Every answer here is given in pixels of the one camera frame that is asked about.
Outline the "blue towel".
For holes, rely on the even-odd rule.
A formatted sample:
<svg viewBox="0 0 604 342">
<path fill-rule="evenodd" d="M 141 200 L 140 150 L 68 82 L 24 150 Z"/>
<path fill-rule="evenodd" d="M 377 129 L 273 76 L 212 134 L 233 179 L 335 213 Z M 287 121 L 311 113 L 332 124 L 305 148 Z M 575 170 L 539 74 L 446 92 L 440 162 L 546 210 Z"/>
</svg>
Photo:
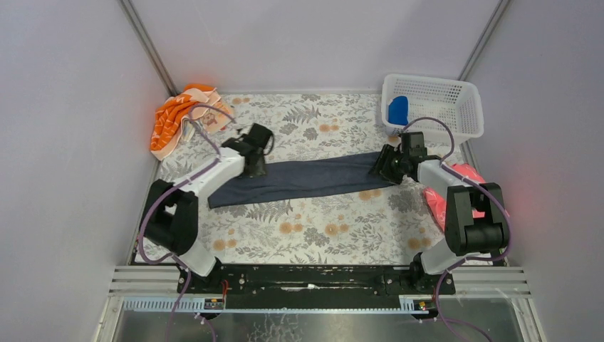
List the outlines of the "blue towel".
<svg viewBox="0 0 604 342">
<path fill-rule="evenodd" d="M 391 125 L 406 126 L 409 123 L 408 97 L 399 95 L 393 98 L 387 107 L 387 122 Z"/>
</svg>

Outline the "dark grey towel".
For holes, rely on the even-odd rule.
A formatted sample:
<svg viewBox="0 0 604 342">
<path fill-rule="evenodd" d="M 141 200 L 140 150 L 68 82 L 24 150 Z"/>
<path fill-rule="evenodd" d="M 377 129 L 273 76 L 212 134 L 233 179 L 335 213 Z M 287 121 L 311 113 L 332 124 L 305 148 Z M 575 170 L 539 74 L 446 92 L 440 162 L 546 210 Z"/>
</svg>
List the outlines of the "dark grey towel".
<svg viewBox="0 0 604 342">
<path fill-rule="evenodd" d="M 279 200 L 325 197 L 391 187 L 392 183 L 370 174 L 378 152 L 322 160 L 268 164 L 260 177 L 236 177 L 208 198 L 211 209 Z"/>
</svg>

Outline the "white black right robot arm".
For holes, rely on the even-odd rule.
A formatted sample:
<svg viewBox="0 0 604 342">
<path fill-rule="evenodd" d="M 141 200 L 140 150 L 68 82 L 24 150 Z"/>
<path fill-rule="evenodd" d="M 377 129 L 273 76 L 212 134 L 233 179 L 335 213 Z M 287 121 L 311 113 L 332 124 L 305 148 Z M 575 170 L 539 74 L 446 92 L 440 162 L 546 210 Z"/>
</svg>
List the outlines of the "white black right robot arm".
<svg viewBox="0 0 604 342">
<path fill-rule="evenodd" d="M 509 218 L 500 186 L 475 182 L 429 154 L 422 133 L 403 133 L 398 147 L 383 145 L 370 174 L 394 185 L 410 178 L 446 202 L 444 239 L 414 257 L 412 282 L 440 276 L 466 260 L 491 261 L 492 252 L 508 247 Z"/>
</svg>

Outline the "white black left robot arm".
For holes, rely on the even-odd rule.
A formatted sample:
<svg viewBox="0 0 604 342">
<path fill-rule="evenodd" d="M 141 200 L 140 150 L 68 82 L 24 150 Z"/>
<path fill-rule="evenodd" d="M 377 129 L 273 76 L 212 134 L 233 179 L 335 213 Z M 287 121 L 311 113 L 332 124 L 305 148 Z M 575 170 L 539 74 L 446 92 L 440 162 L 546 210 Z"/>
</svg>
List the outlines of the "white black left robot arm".
<svg viewBox="0 0 604 342">
<path fill-rule="evenodd" d="M 214 156 L 187 175 L 152 183 L 138 236 L 139 254 L 148 264 L 154 261 L 144 252 L 146 239 L 168 250 L 168 257 L 192 274 L 213 272 L 219 260 L 198 239 L 199 203 L 236 177 L 264 176 L 274 134 L 254 123 L 247 133 L 211 146 Z"/>
</svg>

